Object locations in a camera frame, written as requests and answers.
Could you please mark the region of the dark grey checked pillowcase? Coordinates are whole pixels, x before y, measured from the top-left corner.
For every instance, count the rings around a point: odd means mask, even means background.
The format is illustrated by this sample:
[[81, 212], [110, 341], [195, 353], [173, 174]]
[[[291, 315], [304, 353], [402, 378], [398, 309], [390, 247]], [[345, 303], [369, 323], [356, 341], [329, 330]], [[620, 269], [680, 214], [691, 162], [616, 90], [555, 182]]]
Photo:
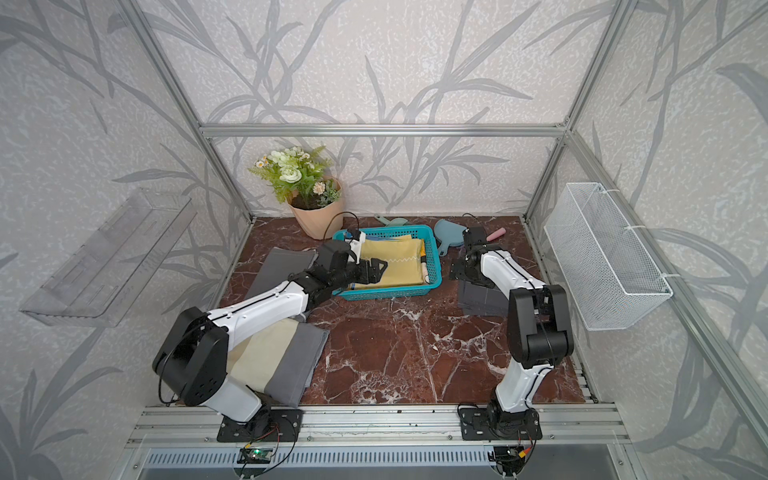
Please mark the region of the dark grey checked pillowcase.
[[505, 317], [507, 297], [485, 277], [479, 268], [466, 268], [461, 262], [451, 266], [450, 275], [458, 281], [458, 305], [465, 315]]

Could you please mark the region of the olive yellow pillowcase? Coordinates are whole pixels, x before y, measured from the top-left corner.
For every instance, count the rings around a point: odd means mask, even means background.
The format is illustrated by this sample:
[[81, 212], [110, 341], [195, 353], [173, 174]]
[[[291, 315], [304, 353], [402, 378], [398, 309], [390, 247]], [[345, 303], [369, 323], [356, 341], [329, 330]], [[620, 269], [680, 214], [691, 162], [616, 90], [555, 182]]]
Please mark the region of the olive yellow pillowcase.
[[355, 290], [395, 288], [423, 285], [425, 267], [422, 257], [424, 241], [411, 235], [399, 237], [370, 237], [362, 245], [361, 254], [365, 260], [379, 259], [387, 263], [381, 280], [375, 284], [352, 284]]

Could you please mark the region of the beige grey striped pillowcase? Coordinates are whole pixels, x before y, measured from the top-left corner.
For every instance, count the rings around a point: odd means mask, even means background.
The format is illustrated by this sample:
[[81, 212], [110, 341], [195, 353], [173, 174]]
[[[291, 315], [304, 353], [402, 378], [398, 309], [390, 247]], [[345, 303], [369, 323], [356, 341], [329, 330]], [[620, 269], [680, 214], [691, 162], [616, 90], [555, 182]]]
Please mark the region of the beige grey striped pillowcase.
[[227, 372], [251, 390], [296, 408], [310, 386], [329, 332], [282, 319], [240, 343], [228, 355]]

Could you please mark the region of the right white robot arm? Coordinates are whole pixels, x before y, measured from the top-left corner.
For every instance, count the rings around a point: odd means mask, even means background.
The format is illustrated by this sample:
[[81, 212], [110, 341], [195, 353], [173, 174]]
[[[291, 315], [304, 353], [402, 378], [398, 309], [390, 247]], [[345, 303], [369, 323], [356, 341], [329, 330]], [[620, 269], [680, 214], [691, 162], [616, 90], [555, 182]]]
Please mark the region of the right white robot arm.
[[487, 241], [485, 230], [463, 230], [464, 253], [453, 261], [450, 277], [475, 286], [497, 288], [507, 299], [507, 344], [511, 361], [487, 411], [496, 419], [520, 416], [545, 377], [574, 351], [565, 289], [539, 280], [501, 246]]

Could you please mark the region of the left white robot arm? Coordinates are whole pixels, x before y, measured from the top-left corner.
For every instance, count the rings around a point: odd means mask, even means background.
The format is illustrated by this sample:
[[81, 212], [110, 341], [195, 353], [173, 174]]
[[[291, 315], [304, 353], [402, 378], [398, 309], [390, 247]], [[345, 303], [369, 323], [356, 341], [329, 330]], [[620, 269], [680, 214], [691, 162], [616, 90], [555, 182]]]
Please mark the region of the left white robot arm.
[[203, 405], [237, 423], [252, 420], [261, 399], [226, 371], [229, 353], [280, 320], [310, 311], [351, 283], [381, 281], [388, 263], [364, 259], [363, 237], [322, 244], [312, 265], [276, 287], [226, 308], [182, 311], [152, 369], [187, 406]]

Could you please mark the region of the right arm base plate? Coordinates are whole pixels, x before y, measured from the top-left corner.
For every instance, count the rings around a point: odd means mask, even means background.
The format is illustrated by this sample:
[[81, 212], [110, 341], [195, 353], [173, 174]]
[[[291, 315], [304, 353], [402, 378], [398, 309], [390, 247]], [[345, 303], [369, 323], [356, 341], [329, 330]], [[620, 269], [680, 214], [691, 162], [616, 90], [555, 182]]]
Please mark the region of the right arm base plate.
[[539, 413], [533, 408], [510, 413], [502, 411], [495, 403], [486, 407], [459, 404], [456, 411], [460, 421], [461, 436], [465, 441], [537, 442], [543, 438]]

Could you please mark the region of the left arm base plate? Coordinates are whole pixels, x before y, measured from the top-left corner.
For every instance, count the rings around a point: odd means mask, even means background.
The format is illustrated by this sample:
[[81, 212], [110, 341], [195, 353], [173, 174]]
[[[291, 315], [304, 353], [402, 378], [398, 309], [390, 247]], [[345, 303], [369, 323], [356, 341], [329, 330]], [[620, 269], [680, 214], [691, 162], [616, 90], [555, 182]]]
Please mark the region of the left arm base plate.
[[216, 437], [219, 443], [294, 442], [300, 432], [304, 411], [292, 408], [262, 408], [247, 422], [224, 416]]

